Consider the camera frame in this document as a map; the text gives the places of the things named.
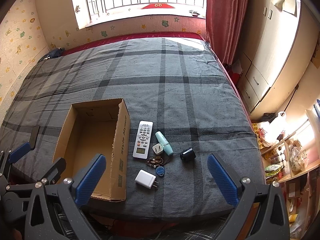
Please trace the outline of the black smartphone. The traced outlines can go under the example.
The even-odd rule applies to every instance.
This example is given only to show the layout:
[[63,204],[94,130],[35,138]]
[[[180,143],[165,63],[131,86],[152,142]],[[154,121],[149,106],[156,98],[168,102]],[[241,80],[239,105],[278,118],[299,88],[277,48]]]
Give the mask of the black smartphone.
[[35,149],[36,142],[37,142],[37,136],[39,134],[39,130],[40,130],[40,126],[34,126],[32,131],[31,131],[31,135],[30,135],[30,139],[29,139],[29,144],[30,144],[30,149],[31,150]]

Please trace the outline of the white plastic bag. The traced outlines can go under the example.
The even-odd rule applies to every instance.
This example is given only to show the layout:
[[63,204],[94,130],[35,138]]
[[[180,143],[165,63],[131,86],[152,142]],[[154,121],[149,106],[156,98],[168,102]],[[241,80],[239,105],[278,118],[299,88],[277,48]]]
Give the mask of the white plastic bag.
[[276,144],[278,137],[285,131],[286,113],[264,113],[260,122],[257,124],[258,134],[265,147]]

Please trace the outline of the blue oval key fob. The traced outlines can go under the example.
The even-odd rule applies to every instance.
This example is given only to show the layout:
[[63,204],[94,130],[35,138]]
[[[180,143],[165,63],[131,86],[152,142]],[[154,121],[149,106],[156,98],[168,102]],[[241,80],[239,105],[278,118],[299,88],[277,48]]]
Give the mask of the blue oval key fob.
[[165,168],[163,166],[156,167],[157,176],[163,177],[165,175]]

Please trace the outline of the white remote control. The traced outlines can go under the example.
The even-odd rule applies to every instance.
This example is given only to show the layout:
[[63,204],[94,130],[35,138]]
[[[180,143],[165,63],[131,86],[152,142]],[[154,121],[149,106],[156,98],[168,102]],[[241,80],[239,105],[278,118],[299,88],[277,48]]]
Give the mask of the white remote control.
[[133,149],[133,157],[138,159],[147,159],[151,141],[153,122],[140,121]]

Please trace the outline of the dark blue cloth bundle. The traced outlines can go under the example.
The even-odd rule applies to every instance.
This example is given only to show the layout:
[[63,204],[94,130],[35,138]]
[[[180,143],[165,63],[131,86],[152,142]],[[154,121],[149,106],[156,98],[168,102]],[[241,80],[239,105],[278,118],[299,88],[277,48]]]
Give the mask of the dark blue cloth bundle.
[[61,57],[63,55],[64,51],[65,51],[64,48],[55,48],[52,51],[50,51],[47,54],[45,54],[43,57],[41,57],[38,62],[42,62],[44,60]]

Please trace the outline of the small white plug adapter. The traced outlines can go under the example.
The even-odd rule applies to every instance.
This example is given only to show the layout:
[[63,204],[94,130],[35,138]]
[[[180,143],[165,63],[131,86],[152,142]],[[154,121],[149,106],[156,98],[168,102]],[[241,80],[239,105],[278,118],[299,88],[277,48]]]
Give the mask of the small white plug adapter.
[[163,147],[160,143],[153,145],[152,150],[155,155],[160,155],[163,153]]

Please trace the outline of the wooden shelf with clutter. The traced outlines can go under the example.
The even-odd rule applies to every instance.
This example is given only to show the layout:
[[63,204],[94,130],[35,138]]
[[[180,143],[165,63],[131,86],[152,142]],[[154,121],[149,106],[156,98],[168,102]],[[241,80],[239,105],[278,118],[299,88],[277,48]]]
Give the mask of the wooden shelf with clutter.
[[279,184],[289,217],[290,238],[310,235],[319,218],[319,103],[306,110],[307,119],[290,134],[281,133],[265,147],[257,135],[266,182]]

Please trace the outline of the black cylindrical speaker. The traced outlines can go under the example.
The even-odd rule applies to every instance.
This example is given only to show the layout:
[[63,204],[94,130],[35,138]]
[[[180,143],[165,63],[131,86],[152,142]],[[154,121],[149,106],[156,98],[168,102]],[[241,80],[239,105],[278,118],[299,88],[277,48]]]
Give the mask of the black cylindrical speaker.
[[196,154],[192,148],[189,148],[180,153],[180,158],[184,163],[188,163],[195,160]]

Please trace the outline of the large white charger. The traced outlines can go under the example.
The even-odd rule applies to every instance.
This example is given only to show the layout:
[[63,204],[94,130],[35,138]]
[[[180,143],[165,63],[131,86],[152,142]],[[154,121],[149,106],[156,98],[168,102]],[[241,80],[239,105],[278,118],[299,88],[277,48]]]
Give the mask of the large white charger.
[[146,172],[144,170],[140,170],[135,178],[135,182],[147,189],[151,189],[152,187],[157,188],[158,182],[156,181],[156,176]]

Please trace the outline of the brown cardboard box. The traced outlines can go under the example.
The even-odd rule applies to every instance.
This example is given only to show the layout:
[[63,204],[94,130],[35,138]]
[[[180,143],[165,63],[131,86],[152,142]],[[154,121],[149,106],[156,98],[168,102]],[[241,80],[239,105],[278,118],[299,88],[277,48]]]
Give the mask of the brown cardboard box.
[[61,178],[75,177],[98,153],[106,169],[92,197],[108,202],[126,199],[130,115],[124,99],[73,103],[63,123],[53,159],[64,158]]

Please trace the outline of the cream wardrobe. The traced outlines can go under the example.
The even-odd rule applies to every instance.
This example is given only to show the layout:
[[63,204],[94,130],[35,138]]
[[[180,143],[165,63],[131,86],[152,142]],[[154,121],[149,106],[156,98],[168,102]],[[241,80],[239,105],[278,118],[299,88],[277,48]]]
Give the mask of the cream wardrobe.
[[251,120],[274,113],[309,65],[318,25],[302,0],[248,0],[238,43],[240,96]]

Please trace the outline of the grey plaid bed sheet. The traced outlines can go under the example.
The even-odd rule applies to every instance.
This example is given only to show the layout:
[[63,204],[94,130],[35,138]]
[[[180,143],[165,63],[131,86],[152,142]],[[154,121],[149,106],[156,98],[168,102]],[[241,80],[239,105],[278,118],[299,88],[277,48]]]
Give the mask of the grey plaid bed sheet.
[[[1,126],[1,149],[14,149],[40,126],[35,150],[16,168],[33,180],[52,163],[55,146],[73,103],[122,98],[131,120],[130,143],[140,121],[153,122],[174,154],[156,189],[135,183],[143,160],[128,156],[126,200],[89,202],[93,211],[121,217],[212,217],[227,213],[207,168],[215,153],[242,177],[265,181],[255,133],[216,55],[201,40],[139,38],[86,49],[35,65],[24,79]],[[194,161],[180,153],[192,148]]]

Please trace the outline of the metal keyring with beads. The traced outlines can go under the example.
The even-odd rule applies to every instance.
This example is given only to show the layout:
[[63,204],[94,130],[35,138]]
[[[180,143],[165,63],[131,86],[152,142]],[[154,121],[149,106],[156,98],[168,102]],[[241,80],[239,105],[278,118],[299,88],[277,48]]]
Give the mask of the metal keyring with beads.
[[155,156],[154,158],[149,158],[146,161],[146,165],[152,168],[157,168],[160,166],[165,166],[171,161],[171,157],[168,158],[162,158],[161,156]]

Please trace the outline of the mint green tube bottle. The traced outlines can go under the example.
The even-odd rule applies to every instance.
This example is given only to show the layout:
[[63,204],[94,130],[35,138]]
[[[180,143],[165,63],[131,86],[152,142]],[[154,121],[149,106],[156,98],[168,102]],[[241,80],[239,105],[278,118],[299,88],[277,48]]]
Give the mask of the mint green tube bottle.
[[165,136],[162,134],[162,132],[158,131],[155,133],[155,136],[158,140],[158,143],[162,146],[163,151],[168,155],[171,156],[173,155],[173,149],[170,145],[170,143],[167,141],[167,139],[165,138]]

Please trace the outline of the red curtain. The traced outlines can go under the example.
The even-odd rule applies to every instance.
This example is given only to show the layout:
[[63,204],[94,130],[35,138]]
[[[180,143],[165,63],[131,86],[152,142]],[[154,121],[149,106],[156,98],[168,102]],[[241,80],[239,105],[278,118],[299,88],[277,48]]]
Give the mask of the red curtain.
[[232,64],[248,0],[207,0],[206,38],[223,64]]

